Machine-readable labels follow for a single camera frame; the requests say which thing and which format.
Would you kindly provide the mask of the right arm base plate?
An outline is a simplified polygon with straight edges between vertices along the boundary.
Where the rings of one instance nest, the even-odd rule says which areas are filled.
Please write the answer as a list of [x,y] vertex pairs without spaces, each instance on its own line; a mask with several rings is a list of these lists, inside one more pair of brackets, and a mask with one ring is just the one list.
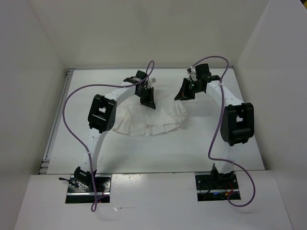
[[196,173],[195,183],[198,201],[224,201],[230,195],[230,200],[240,200],[239,186],[236,175],[222,180],[213,180],[210,173]]

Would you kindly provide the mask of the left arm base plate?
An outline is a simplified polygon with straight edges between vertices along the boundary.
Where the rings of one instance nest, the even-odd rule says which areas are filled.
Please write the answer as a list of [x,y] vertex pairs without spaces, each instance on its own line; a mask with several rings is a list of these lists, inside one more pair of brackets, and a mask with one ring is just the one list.
[[[110,202],[111,175],[97,174],[95,176],[95,186],[97,191],[97,201],[101,203]],[[66,204],[84,204],[94,202],[94,190],[88,189],[81,183],[76,183],[73,175],[70,176],[66,194]]]

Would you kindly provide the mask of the white pleated skirt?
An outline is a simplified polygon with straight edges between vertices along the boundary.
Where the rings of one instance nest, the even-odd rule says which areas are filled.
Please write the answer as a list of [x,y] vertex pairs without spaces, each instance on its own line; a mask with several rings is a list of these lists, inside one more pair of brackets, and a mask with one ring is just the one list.
[[157,98],[155,109],[125,101],[117,108],[113,131],[132,137],[162,135],[177,129],[187,115],[185,106],[172,94]]

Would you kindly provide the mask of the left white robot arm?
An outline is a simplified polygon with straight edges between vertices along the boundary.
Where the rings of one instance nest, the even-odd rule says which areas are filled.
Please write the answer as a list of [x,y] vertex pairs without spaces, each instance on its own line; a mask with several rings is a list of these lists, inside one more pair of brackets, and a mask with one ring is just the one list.
[[90,107],[89,138],[86,144],[85,157],[74,171],[76,184],[86,192],[94,191],[97,160],[103,140],[116,121],[117,107],[126,99],[136,95],[140,104],[155,109],[154,78],[149,78],[143,71],[137,71],[135,76],[126,78],[122,85],[105,95],[95,95]]

